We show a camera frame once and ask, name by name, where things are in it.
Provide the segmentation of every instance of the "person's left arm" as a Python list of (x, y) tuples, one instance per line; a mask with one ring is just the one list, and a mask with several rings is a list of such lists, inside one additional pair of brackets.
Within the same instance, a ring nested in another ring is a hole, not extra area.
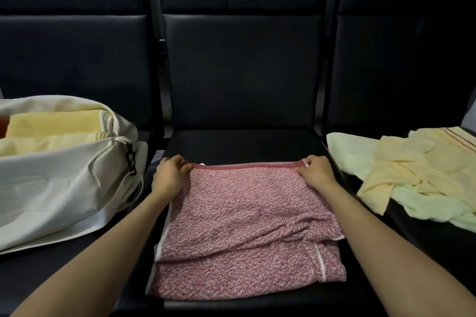
[(163, 159), (152, 193), (130, 214), (39, 286), (11, 317), (109, 316), (139, 253), (192, 164)]

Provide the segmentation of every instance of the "pile of towels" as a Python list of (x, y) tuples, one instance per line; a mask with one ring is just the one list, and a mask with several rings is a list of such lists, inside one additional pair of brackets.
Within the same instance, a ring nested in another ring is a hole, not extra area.
[(107, 110), (0, 116), (0, 157), (74, 147), (111, 136), (112, 116)]
[(383, 215), (389, 199), (409, 216), (476, 232), (476, 138), (460, 127), (424, 128), (408, 138), (327, 135), (340, 169), (363, 181), (357, 195)]
[(294, 163), (195, 165), (169, 206), (148, 294), (244, 298), (345, 281), (335, 214)]

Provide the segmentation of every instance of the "black buckle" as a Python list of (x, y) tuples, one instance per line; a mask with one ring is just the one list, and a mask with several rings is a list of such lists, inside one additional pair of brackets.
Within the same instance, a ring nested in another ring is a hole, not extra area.
[(127, 166), (129, 168), (129, 172), (131, 172), (131, 176), (135, 176), (137, 174), (137, 169), (136, 169), (136, 153), (132, 150), (132, 144), (131, 143), (126, 143), (126, 160), (127, 160)]

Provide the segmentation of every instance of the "textured pink fabric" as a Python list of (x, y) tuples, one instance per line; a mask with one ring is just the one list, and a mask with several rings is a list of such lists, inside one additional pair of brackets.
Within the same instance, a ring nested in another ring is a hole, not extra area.
[(329, 206), (295, 163), (199, 166), (172, 202), (150, 293), (231, 299), (345, 281)]

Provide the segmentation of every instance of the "forearm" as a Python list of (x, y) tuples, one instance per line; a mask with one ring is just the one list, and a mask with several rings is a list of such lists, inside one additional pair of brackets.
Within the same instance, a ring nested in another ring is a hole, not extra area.
[(12, 317), (108, 316), (166, 206), (163, 200), (147, 197), (44, 282)]
[(320, 188), (390, 316), (473, 316), (475, 297), (342, 187)]

